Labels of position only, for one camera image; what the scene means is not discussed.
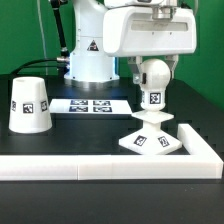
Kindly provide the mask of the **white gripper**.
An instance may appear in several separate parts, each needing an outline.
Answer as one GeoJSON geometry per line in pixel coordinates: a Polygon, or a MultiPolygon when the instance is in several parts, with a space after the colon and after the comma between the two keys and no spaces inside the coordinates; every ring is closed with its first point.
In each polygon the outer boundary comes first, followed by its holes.
{"type": "Polygon", "coordinates": [[[155,19],[150,7],[120,7],[106,12],[103,48],[110,56],[129,57],[133,83],[142,82],[142,57],[168,55],[165,61],[174,78],[178,54],[196,49],[196,22],[191,10],[176,8],[170,19],[155,19]]]}

